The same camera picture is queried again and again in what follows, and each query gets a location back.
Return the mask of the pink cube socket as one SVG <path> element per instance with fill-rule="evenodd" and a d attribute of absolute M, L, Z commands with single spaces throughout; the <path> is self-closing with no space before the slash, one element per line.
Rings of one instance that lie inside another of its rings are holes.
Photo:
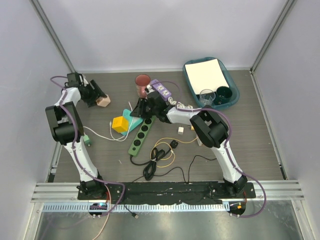
<path fill-rule="evenodd" d="M 95 102 L 97 106 L 105 108 L 111 103 L 111 99 L 108 95 L 105 95 L 99 97 Z"/>

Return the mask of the green power strip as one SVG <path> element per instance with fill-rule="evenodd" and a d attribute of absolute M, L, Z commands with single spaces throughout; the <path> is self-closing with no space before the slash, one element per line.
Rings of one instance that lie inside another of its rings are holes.
<path fill-rule="evenodd" d="M 152 116 L 151 118 L 145 119 L 142 122 L 141 127 L 137 132 L 137 135 L 135 136 L 130 148 L 128 149 L 129 155 L 136 157 L 139 154 L 140 149 L 144 141 L 146 140 L 148 132 L 150 131 L 154 121 L 155 121 L 155 116 Z"/>

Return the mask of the teal triangular base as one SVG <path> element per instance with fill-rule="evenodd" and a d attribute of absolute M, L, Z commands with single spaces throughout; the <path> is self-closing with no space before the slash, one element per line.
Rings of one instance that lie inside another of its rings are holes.
<path fill-rule="evenodd" d="M 131 112 L 129 109 L 124 109 L 122 112 L 121 127 L 124 131 L 121 134 L 123 136 L 127 134 L 127 131 L 131 132 L 143 122 L 142 118 L 131 116 Z"/>

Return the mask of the purple power strip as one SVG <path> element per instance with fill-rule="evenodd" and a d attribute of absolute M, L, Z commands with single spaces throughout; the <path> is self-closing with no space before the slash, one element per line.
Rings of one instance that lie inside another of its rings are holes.
<path fill-rule="evenodd" d="M 150 82 L 150 86 L 154 91 L 157 91 L 164 101 L 167 101 L 169 97 L 172 96 L 172 93 L 157 79 L 154 79 Z"/>

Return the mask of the small white usb charger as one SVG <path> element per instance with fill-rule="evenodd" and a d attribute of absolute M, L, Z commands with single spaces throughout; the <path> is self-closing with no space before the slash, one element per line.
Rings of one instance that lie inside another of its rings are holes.
<path fill-rule="evenodd" d="M 177 133 L 178 133 L 179 135 L 183 135 L 183 134 L 184 134 L 184 128 L 181 127 L 181 126 L 178 127 Z"/>

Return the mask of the green small charger plug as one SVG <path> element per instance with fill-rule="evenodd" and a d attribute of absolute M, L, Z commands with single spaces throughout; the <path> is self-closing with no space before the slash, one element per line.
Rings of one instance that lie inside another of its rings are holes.
<path fill-rule="evenodd" d="M 92 145 L 92 141 L 88 135 L 83 136 L 83 142 L 86 146 L 90 147 Z"/>

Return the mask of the white cube adapter plug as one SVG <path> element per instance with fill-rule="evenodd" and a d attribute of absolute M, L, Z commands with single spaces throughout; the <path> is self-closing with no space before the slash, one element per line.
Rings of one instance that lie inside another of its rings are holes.
<path fill-rule="evenodd" d="M 199 146 L 203 145 L 203 143 L 201 142 L 201 140 L 198 137 L 196 138 L 196 140 L 197 140 L 197 143 L 198 143 Z"/>

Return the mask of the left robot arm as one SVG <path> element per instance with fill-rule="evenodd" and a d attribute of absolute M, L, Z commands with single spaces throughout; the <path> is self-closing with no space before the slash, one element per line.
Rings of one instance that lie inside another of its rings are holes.
<path fill-rule="evenodd" d="M 88 199 L 102 199 L 107 192 L 98 169 L 92 163 L 86 149 L 84 126 L 77 112 L 76 105 L 83 101 L 88 107 L 102 106 L 110 103 L 106 95 L 94 80 L 87 81 L 85 76 L 72 72 L 67 76 L 64 85 L 55 81 L 58 76 L 53 76 L 50 81 L 61 88 L 61 97 L 52 106 L 45 108 L 45 114 L 53 139 L 60 143 L 70 154 L 79 172 L 78 195 Z"/>

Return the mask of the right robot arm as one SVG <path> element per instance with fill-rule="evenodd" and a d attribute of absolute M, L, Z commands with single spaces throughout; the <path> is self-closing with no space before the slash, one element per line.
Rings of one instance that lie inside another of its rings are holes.
<path fill-rule="evenodd" d="M 248 179 L 240 169 L 229 143 L 232 133 L 226 116 L 209 105 L 203 108 L 183 108 L 164 100 L 155 91 L 139 98 L 131 116 L 163 123 L 185 124 L 194 128 L 203 145 L 214 153 L 223 174 L 226 193 L 233 198 L 243 193 Z"/>

